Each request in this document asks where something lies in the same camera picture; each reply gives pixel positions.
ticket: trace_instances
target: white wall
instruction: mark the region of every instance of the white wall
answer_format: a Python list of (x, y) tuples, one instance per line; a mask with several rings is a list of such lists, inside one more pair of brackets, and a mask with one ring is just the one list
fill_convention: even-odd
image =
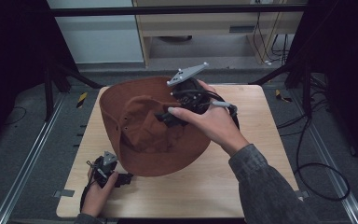
[[(132, 7), (131, 0), (48, 0), (51, 8)], [(142, 63), (135, 17), (57, 17), (76, 63)]]

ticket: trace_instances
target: person's right hand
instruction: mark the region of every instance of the person's right hand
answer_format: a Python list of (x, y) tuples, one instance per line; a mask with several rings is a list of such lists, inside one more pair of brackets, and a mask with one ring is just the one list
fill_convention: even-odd
[[(213, 87), (203, 81), (199, 80), (199, 84), (206, 91), (216, 92)], [(238, 150), (249, 145), (249, 142), (243, 137), (232, 117), (228, 114), (228, 110), (224, 107), (210, 105), (208, 110), (202, 115), (181, 107), (170, 107), (168, 111), (177, 118), (198, 127), (230, 156), (233, 156)]]

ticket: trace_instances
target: gray carpet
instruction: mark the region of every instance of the gray carpet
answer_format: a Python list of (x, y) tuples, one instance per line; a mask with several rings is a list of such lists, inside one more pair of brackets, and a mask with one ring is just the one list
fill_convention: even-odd
[[(143, 76), (167, 75), (171, 76), (173, 71), (158, 73), (127, 72), (114, 74), (86, 74), (92, 76), (93, 80), (111, 85), (126, 79)], [(209, 83), (246, 83), (264, 76), (268, 70), (252, 71), (242, 70), (207, 70), (202, 72), (198, 78)], [(80, 144), (81, 135), (84, 132), (83, 125), (87, 124), (91, 109), (95, 103), (98, 91), (84, 86), (76, 80), (71, 79), (74, 85), (71, 92), (65, 94), (62, 112), (54, 125), (48, 141), (34, 167), (31, 176), (22, 192), (12, 214), (11, 219), (44, 219), (63, 221), (57, 217), (55, 210), (58, 199), (52, 197), (57, 189), (64, 187), (67, 176), (75, 158), (77, 146)], [(79, 95), (86, 91), (88, 97), (82, 108), (76, 108)], [(299, 116), (299, 111), (294, 103), (277, 100), (275, 90), (265, 89), (272, 115), (277, 124)], [(289, 92), (282, 90), (284, 97), (291, 97)], [(25, 161), (27, 153), (40, 131), (45, 116), (44, 88), (43, 85), (36, 86), (21, 93), (17, 99), (17, 106), (26, 109), (23, 119), (14, 124), (7, 125), (0, 134), (0, 204), (9, 191), (17, 172)], [(7, 122), (15, 121), (22, 117), (22, 109), (14, 109)], [(301, 130), (305, 120), (280, 130), (280, 134), (295, 133)], [(326, 107), (314, 113), (313, 121), (324, 137), (325, 143), (331, 149), (338, 167), (349, 179), (352, 192), (358, 201), (358, 158), (351, 156), (348, 143), (343, 137), (334, 115), (326, 110)], [(296, 146), (299, 134), (283, 136), (282, 141), (293, 168), (296, 166)], [(306, 133), (301, 145), (300, 163), (320, 161), (315, 151), (314, 144)], [(326, 171), (322, 168), (309, 168), (304, 170), (303, 176), (318, 191), (331, 197), (336, 197), (334, 188)], [(306, 187), (297, 179), (302, 190)], [(351, 223), (342, 203), (329, 202), (314, 194), (311, 194), (305, 202), (317, 214), (324, 223)]]

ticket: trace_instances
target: black horizontal bar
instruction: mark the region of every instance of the black horizontal bar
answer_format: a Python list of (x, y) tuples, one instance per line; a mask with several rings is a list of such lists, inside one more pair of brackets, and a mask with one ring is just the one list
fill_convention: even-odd
[(121, 16), (154, 14), (193, 14), (193, 13), (241, 13), (241, 12), (294, 12), (322, 8), (307, 4), (268, 4), (268, 5), (216, 5), (216, 6), (175, 6), (175, 7), (96, 7), (59, 8), (34, 10), (30, 13), (54, 17), (79, 16)]

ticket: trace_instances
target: person's left hand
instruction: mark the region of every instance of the person's left hand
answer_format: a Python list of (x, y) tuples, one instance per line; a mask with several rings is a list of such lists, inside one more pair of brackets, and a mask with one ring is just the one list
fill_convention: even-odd
[(118, 172), (114, 171), (108, 178), (103, 189), (98, 185), (97, 182), (93, 183), (89, 187), (86, 198), (84, 200), (83, 208), (81, 213), (97, 217), (103, 211), (103, 207), (106, 204), (107, 198), (115, 187), (117, 181)]

